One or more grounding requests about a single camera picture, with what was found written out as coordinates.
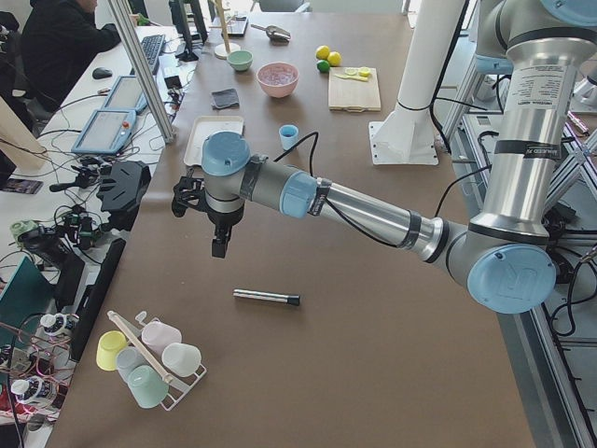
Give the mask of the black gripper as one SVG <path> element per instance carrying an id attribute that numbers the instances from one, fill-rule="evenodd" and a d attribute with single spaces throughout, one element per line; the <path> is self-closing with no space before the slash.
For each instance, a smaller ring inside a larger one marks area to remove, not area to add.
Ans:
<path id="1" fill-rule="evenodd" d="M 232 212 L 220 212 L 207 207 L 207 216 L 215 225 L 215 238 L 212 240 L 212 256 L 224 259 L 231 239 L 232 228 L 243 219 L 244 206 Z"/>

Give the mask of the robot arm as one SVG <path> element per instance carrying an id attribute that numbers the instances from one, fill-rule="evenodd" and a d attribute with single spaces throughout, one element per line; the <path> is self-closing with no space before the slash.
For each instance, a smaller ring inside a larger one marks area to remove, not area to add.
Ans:
<path id="1" fill-rule="evenodd" d="M 204 312 L 220 319 L 289 315 L 280 300 L 233 299 L 235 285 L 300 287 L 308 296 L 305 315 L 516 315 L 549 296 L 555 269 L 540 215 L 553 163 L 523 151 L 557 147 L 562 125 L 555 116 L 507 114 L 490 210 L 467 226 L 427 216 L 447 168 L 367 167 L 359 120 L 327 113 L 322 79 L 312 69 L 304 76 L 300 108 L 275 102 L 256 116 L 280 115 L 323 133 L 310 172 L 295 160 L 252 154 L 233 133 L 206 142 L 201 201 L 218 233 L 230 235 L 246 203 L 257 210 L 238 253 L 208 264 L 200 281 Z"/>

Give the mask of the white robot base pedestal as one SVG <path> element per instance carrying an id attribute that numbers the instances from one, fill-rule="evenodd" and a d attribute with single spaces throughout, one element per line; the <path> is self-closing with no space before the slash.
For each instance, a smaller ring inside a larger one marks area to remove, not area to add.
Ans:
<path id="1" fill-rule="evenodd" d="M 438 164 L 431 107 L 467 8 L 465 0 L 422 1 L 395 109 L 385 120 L 369 124 L 374 164 Z"/>

